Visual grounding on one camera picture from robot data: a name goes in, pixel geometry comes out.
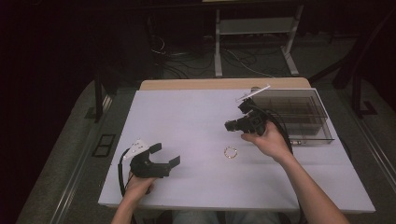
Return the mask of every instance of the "black plastic part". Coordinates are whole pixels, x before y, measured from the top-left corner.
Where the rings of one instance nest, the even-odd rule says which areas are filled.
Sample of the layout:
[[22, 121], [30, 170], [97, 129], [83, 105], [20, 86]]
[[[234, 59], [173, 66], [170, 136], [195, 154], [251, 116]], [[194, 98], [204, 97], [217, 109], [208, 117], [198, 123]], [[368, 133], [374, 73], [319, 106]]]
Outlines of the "black plastic part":
[[241, 119], [225, 122], [225, 128], [229, 132], [242, 131], [244, 133], [256, 133], [263, 135], [267, 116], [261, 111], [251, 110]]
[[149, 178], [158, 177], [163, 178], [169, 176], [172, 168], [180, 164], [180, 157], [176, 157], [169, 161], [169, 163], [154, 163], [149, 159], [149, 154], [153, 154], [162, 149], [162, 144], [158, 143], [150, 147], [147, 151], [140, 153], [131, 160], [131, 172], [137, 177]]
[[247, 114], [251, 110], [252, 105], [256, 104], [254, 104], [251, 98], [247, 98], [240, 106], [238, 106], [238, 108], [242, 111], [242, 113]]

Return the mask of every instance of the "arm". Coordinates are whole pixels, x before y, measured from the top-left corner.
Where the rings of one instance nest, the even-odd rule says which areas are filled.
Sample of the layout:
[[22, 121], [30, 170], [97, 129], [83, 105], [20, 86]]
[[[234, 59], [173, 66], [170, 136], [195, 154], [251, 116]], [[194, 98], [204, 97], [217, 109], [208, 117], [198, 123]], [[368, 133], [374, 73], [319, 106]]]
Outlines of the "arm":
[[332, 200], [289, 152], [285, 140], [274, 123], [267, 122], [262, 136], [244, 133], [242, 138], [256, 145], [262, 153], [272, 157], [283, 167], [309, 223], [349, 223]]
[[113, 220], [111, 221], [112, 224], [131, 224], [134, 210], [155, 179], [156, 178], [144, 179], [132, 176], [125, 191], [125, 195], [117, 209], [116, 215], [114, 215]]

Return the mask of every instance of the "black object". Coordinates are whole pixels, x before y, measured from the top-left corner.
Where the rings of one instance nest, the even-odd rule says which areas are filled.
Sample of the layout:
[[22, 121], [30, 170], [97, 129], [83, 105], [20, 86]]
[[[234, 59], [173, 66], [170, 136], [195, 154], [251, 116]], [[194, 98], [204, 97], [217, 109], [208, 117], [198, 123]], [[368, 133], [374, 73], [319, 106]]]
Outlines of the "black object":
[[[163, 178], [164, 176], [169, 176], [172, 168], [180, 164], [180, 156], [170, 160], [168, 163], [154, 163], [149, 160], [149, 154], [153, 154], [163, 148], [161, 143], [157, 143], [154, 146], [151, 146], [148, 150], [140, 153], [135, 156], [131, 160], [131, 172], [133, 175], [141, 178], [149, 178], [149, 177], [158, 177]], [[129, 151], [129, 148], [126, 149], [121, 157], [119, 162], [119, 183], [120, 183], [120, 191], [122, 196], [125, 194], [125, 186], [123, 183], [123, 172], [122, 172], [122, 159], [125, 154]]]
[[251, 98], [244, 100], [238, 108], [246, 115], [241, 119], [228, 120], [225, 122], [224, 125], [227, 131], [242, 131], [244, 133], [263, 135], [265, 132], [265, 122], [268, 119], [266, 113], [263, 113]]
[[225, 128], [229, 132], [242, 131], [244, 133], [256, 133], [263, 135], [267, 117], [260, 111], [250, 110], [244, 117], [225, 122]]

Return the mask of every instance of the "black device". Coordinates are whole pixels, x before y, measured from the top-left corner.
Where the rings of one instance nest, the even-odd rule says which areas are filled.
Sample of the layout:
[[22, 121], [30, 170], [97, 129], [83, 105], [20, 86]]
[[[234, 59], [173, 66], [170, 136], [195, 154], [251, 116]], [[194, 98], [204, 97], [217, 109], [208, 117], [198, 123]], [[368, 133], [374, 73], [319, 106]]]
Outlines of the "black device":
[[157, 143], [147, 151], [140, 153], [131, 160], [131, 172], [141, 178], [169, 176], [169, 172], [180, 164], [180, 156], [170, 160], [168, 163], [154, 163], [150, 161], [149, 154], [162, 149], [162, 144]]
[[140, 178], [157, 177], [163, 178], [169, 176], [172, 168], [180, 164], [180, 156], [175, 157], [168, 163], [155, 163], [149, 159], [149, 154], [153, 154], [163, 148], [161, 143], [157, 143], [151, 147], [146, 146], [141, 140], [137, 140], [132, 147], [126, 149], [121, 157], [119, 163], [119, 183], [122, 196], [125, 194], [125, 185], [123, 183], [122, 161], [133, 156], [130, 167], [131, 173]]
[[256, 133], [263, 135], [265, 132], [265, 122], [268, 116], [256, 104], [247, 98], [238, 108], [245, 114], [241, 119], [228, 120], [225, 128], [228, 132], [242, 131], [244, 133]]

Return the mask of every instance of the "transparent plastic box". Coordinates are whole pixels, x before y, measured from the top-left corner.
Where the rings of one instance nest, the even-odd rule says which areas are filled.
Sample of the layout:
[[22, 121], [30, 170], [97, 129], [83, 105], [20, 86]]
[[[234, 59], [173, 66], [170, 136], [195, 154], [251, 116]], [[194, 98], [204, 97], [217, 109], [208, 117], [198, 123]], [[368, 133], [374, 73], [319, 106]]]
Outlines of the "transparent plastic box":
[[316, 89], [266, 90], [253, 95], [252, 100], [286, 126], [294, 145], [330, 144], [333, 140]]

